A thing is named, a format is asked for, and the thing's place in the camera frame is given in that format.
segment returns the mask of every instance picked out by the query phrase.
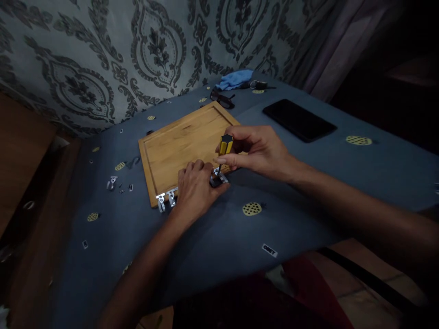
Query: person's left hand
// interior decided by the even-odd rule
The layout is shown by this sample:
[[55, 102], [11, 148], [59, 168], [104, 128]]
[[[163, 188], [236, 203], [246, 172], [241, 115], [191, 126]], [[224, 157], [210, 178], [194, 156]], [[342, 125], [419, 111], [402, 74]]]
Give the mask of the person's left hand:
[[213, 165], [198, 159], [189, 162], [186, 169], [178, 172], [178, 202], [172, 212], [181, 212], [188, 218], [189, 224], [203, 216], [212, 204], [229, 188], [224, 183], [213, 188], [209, 184]]

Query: hand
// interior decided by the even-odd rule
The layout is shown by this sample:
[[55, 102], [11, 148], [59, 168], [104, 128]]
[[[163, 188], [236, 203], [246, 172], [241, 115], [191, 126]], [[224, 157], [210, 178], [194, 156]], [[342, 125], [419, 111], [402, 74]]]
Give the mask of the hand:
[[198, 159], [195, 163], [189, 162], [186, 169], [178, 172], [178, 202], [172, 213], [184, 213], [189, 225], [203, 216], [230, 186], [228, 183], [217, 188], [210, 186], [213, 168], [210, 162], [204, 163]]
[[230, 126], [226, 134], [233, 136], [229, 154], [215, 158], [219, 164], [250, 169], [267, 178], [291, 182], [294, 169], [302, 165], [288, 153], [287, 148], [270, 126]]

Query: wooden tray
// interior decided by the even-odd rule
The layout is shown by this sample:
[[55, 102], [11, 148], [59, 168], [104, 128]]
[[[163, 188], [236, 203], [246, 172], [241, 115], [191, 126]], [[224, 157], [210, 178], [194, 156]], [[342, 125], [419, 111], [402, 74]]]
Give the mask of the wooden tray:
[[[158, 206], [156, 196], [178, 186], [178, 171], [189, 161], [212, 162], [215, 148], [228, 126], [239, 125], [218, 102], [212, 102], [191, 114], [139, 139], [151, 207]], [[223, 165], [221, 172], [230, 171]]]

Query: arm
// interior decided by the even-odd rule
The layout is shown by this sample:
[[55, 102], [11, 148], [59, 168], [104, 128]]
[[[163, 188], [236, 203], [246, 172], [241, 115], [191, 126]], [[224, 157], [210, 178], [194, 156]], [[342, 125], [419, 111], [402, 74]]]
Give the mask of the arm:
[[[216, 162], [291, 184], [317, 200], [340, 226], [384, 261], [419, 283], [433, 282], [439, 264], [437, 223], [368, 196], [297, 160], [271, 127], [229, 127], [226, 133], [234, 137], [233, 154]], [[248, 155], [237, 154], [242, 151]]]
[[99, 328], [135, 328], [148, 309], [155, 284], [169, 254], [187, 231], [204, 215], [229, 184], [210, 187], [213, 166], [201, 160], [178, 172], [178, 203], [153, 239], [136, 256], [119, 280], [104, 308]]

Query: screwdriver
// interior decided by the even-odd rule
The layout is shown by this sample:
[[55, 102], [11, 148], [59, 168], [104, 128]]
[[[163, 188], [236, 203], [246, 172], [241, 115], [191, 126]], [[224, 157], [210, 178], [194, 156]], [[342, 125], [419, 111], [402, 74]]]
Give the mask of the screwdriver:
[[[224, 135], [221, 136], [221, 141], [219, 142], [218, 156], [230, 153], [233, 145], [233, 136]], [[218, 167], [218, 175], [221, 172], [221, 164]]]

